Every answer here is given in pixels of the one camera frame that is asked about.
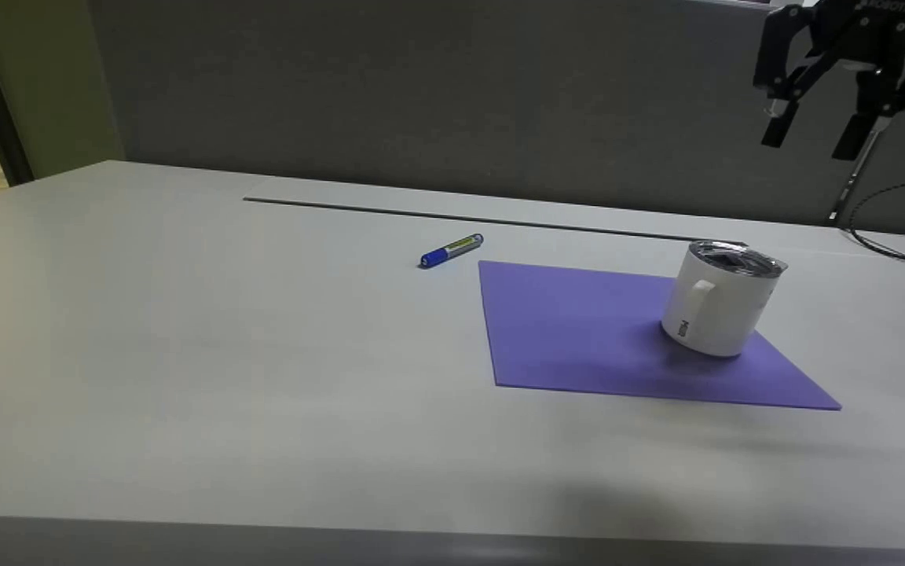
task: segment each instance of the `blue marker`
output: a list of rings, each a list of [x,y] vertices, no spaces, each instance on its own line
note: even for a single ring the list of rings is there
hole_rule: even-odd
[[[459,254],[470,254],[470,253],[475,253],[475,249],[481,249],[485,247],[485,237],[481,234],[475,234],[475,237],[464,237],[464,239],[459,239],[459,242],[451,242],[451,247],[443,247],[443,249],[437,249],[437,253],[428,253],[428,254],[421,254],[421,272],[432,272],[432,269],[437,269],[437,265],[446,265],[451,257],[459,257]]]

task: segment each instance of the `purple paper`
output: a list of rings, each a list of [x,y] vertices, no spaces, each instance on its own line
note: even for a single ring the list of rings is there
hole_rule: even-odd
[[[760,335],[731,362],[672,344],[668,277],[481,260],[481,288],[501,388],[838,411]]]

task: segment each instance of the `white cup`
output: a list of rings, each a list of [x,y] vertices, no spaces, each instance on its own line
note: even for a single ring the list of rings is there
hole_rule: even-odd
[[[695,352],[735,359],[758,326],[784,272],[784,260],[749,247],[693,242],[663,330]]]

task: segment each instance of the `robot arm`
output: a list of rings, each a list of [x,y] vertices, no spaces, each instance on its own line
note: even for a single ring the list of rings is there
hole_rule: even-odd
[[[805,64],[788,68],[793,42],[808,33]],[[781,148],[801,98],[837,64],[858,64],[858,110],[833,157],[855,161],[875,131],[905,110],[905,0],[808,0],[768,20],[756,85],[768,88],[763,145]]]

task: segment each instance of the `table surface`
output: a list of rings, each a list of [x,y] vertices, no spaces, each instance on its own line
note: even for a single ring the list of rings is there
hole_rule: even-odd
[[[672,277],[681,242],[249,195],[746,239],[793,265],[760,330],[847,410],[495,388],[477,260]],[[97,165],[0,195],[0,515],[905,547],[905,265],[823,228]]]

